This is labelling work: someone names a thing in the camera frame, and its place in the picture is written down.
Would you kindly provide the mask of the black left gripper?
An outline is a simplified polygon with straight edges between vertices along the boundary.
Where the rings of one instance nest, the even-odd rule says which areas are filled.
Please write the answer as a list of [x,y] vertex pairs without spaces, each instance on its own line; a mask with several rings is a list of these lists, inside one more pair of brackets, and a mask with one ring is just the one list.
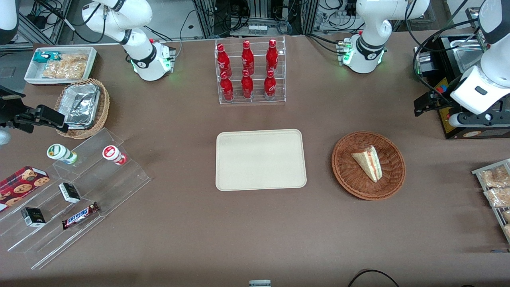
[[414,100],[414,116],[419,117],[428,111],[452,107],[453,99],[451,91],[442,93],[439,91],[428,91],[428,96],[420,96]]

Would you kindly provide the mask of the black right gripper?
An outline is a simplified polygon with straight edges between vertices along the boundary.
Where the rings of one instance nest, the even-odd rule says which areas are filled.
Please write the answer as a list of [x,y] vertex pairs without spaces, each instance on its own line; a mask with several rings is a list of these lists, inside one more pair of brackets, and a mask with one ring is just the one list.
[[69,126],[65,123],[65,116],[62,113],[45,105],[38,105],[37,108],[26,106],[22,101],[24,97],[26,95],[23,93],[0,87],[1,127],[17,128],[32,133],[33,125],[40,119],[52,124],[57,131],[67,133]]

